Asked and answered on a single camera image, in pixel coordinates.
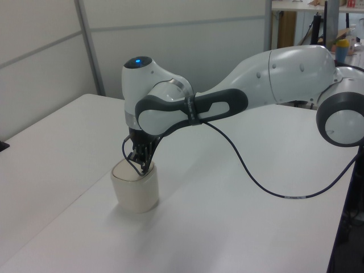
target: desk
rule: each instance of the desk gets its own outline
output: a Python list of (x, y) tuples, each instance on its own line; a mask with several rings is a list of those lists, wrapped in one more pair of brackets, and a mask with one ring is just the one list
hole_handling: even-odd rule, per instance
[[(303, 2), (292, 2), (292, 0), (272, 1), (272, 11), (311, 11), (323, 12), (323, 6), (313, 6), (308, 3), (312, 0), (303, 0)], [(339, 13), (364, 13), (364, 9), (354, 9), (344, 6), (339, 7)]]
[[(118, 151), (127, 130), (123, 101), (93, 100), (107, 114), (84, 130), (98, 128), (113, 139), (101, 145)], [(81, 102), (95, 106), (76, 100), (74, 107)], [(77, 115), (84, 116), (83, 110)], [(212, 124), (231, 137), (265, 187), (306, 195), (328, 185), (357, 152), (324, 141), (315, 116), (271, 105)], [(102, 119), (119, 122), (107, 131), (99, 127)], [(108, 156), (93, 158), (94, 164)], [(326, 272), (352, 168), (321, 196), (280, 199), (260, 190), (224, 138), (204, 125), (163, 139), (154, 161), (160, 188), (155, 209), (123, 211), (105, 172), (0, 272)]]
[[(324, 12), (323, 6), (312, 6), (308, 3), (311, 2), (310, 0), (303, 0), (303, 2), (292, 2), (292, 0), (283, 0), (283, 1), (272, 1), (272, 11), (279, 12), (279, 11), (310, 11), (312, 13)], [(339, 13), (358, 13), (364, 14), (364, 9), (354, 9), (354, 8), (347, 8), (346, 5), (339, 7)], [(277, 41), (278, 41), (278, 16), (272, 17), (272, 43), (271, 48), (277, 48)]]
[(0, 152), (0, 266), (111, 169), (128, 129), (111, 98), (84, 95)]

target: black stand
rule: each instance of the black stand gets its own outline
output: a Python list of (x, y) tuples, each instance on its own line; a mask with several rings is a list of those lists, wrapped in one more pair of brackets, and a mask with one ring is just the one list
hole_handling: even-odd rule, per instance
[(9, 144), (0, 141), (0, 152), (7, 149), (7, 148), (9, 148), (9, 147), (10, 147)]

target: black cable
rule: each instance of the black cable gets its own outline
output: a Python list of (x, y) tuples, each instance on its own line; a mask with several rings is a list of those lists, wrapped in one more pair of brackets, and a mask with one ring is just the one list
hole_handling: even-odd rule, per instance
[(248, 168), (246, 167), (242, 157), (240, 156), (240, 153), (238, 151), (238, 149), (236, 148), (236, 146), (234, 145), (234, 143), (230, 140), (230, 138), (225, 135), (220, 129), (216, 128), (215, 126), (211, 125), (210, 123), (207, 122), (203, 122), (203, 124), (206, 124), (207, 126), (211, 127), (212, 129), (215, 129), (216, 131), (218, 131), (232, 146), (232, 148), (234, 149), (235, 153), (237, 154), (241, 164), (243, 165), (246, 173), (249, 175), (250, 179), (263, 191), (269, 193), (270, 195), (276, 196), (276, 197), (280, 197), (280, 198), (286, 198), (286, 199), (308, 199), (308, 198), (312, 198), (315, 196), (318, 196), (324, 192), (326, 192), (328, 189), (331, 189), (332, 186), (334, 186), (339, 180), (340, 178), (342, 178), (342, 176), (345, 174), (345, 172), (350, 168), (350, 166), (358, 159), (360, 158), (363, 154), (364, 151), (356, 154), (356, 156), (349, 162), (349, 164), (344, 168), (344, 170), (339, 174), (339, 176), (330, 184), (328, 185), (326, 188), (324, 188), (323, 190), (316, 192), (314, 194), (311, 195), (306, 195), (306, 196), (285, 196), (285, 195), (279, 195), (277, 193), (271, 192), (268, 189), (266, 189), (265, 187), (263, 187), (262, 185), (260, 185), (256, 179), (252, 176), (252, 174), (249, 172)]
[(124, 158), (125, 158), (125, 160), (133, 167), (133, 169), (135, 169), (135, 171), (138, 173), (138, 175), (140, 175), (140, 176), (144, 176), (144, 175), (146, 175), (146, 173), (140, 173), (139, 171), (138, 171), (138, 169), (136, 168), (136, 166), (134, 166), (134, 164), (132, 164), (132, 162), (130, 162), (130, 160), (129, 160), (129, 158), (126, 156), (126, 154), (125, 154), (125, 143), (130, 139), (130, 137), (131, 137), (131, 134), (130, 135), (128, 135), (127, 136), (127, 138), (126, 139), (124, 139), (124, 141), (123, 141), (123, 145), (122, 145), (122, 151), (123, 151), (123, 155), (124, 155)]

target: black pole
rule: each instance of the black pole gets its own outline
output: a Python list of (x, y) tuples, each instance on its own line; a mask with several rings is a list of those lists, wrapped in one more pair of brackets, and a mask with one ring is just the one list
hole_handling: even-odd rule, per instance
[(320, 23), (321, 23), (321, 15), (319, 14), (314, 15), (312, 22), (312, 34), (311, 34), (310, 44), (317, 44), (317, 42), (319, 41)]
[(328, 1), (325, 1), (325, 9), (324, 9), (324, 44), (323, 46), (326, 47), (326, 26), (327, 26), (327, 18), (328, 18)]
[(349, 22), (349, 13), (346, 14), (346, 28), (350, 27), (350, 22)]

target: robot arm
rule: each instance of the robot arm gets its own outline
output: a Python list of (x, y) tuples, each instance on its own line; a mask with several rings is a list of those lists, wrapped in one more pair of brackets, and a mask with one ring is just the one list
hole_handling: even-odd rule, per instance
[(122, 70), (126, 122), (134, 130), (133, 149), (150, 141), (136, 135), (158, 138), (181, 127), (293, 100), (317, 102), (318, 129), (330, 143), (363, 145), (363, 86), (364, 73), (336, 68), (330, 52), (317, 45), (255, 55), (242, 61), (217, 86), (197, 94), (186, 79), (147, 57), (131, 59)]

